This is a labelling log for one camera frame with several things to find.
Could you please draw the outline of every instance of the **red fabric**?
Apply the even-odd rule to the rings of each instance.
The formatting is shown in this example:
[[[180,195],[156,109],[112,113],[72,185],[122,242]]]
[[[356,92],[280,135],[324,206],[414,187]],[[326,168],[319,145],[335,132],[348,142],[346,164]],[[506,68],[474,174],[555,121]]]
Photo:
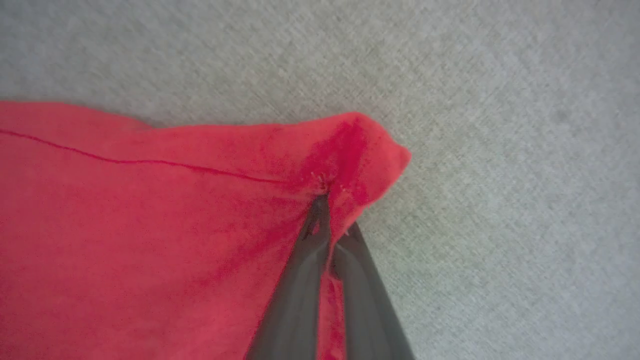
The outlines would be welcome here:
[[[240,359],[313,198],[335,241],[409,152],[359,113],[153,129],[0,102],[0,358]],[[344,359],[325,275],[319,359]]]

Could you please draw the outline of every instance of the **gray textured fabric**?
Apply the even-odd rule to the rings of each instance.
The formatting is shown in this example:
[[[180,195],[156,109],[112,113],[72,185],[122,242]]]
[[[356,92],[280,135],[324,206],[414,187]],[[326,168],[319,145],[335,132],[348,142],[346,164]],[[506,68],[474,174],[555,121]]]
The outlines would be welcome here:
[[[419,359],[640,359],[640,2],[2,0],[0,96],[156,126],[358,110]]]

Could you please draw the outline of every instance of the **seam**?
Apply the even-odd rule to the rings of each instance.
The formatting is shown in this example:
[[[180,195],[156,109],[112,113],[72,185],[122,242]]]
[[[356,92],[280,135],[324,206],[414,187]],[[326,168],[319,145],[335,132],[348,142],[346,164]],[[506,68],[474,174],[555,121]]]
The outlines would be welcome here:
[[[89,152],[85,152],[85,151],[82,151],[82,150],[79,150],[79,149],[75,149],[73,147],[59,145],[59,144],[56,144],[56,143],[53,143],[53,142],[50,142],[50,141],[47,141],[47,140],[44,140],[44,139],[41,139],[41,138],[37,138],[35,136],[15,133],[13,131],[5,130],[5,129],[0,129],[0,134],[9,135],[9,136],[16,136],[16,137],[19,137],[19,138],[25,138],[25,139],[36,141],[36,142],[40,142],[40,143],[43,143],[45,145],[48,145],[48,146],[51,146],[51,147],[55,147],[55,148],[58,148],[58,149],[72,151],[72,152],[75,152],[77,154],[88,156],[88,157],[96,159],[96,160],[107,161],[109,163],[132,164],[132,165],[134,165],[134,164],[169,165],[169,166],[176,166],[176,167],[184,167],[184,168],[188,168],[188,169],[195,170],[195,171],[210,172],[210,173],[213,173],[213,174],[216,174],[216,175],[235,176],[235,177],[239,177],[241,179],[251,180],[251,181],[258,181],[258,182],[261,182],[261,183],[272,183],[272,184],[286,184],[286,183],[288,183],[287,181],[282,181],[282,180],[260,179],[258,177],[251,177],[251,176],[242,175],[242,174],[235,174],[233,172],[227,172],[227,171],[218,170],[218,169],[215,169],[215,168],[200,167],[200,166],[197,166],[197,165],[188,165],[188,164],[176,163],[176,162],[173,162],[173,161],[166,161],[166,160],[116,160],[116,159],[109,159],[109,158],[105,158],[103,156],[99,156],[99,155],[91,154]]]

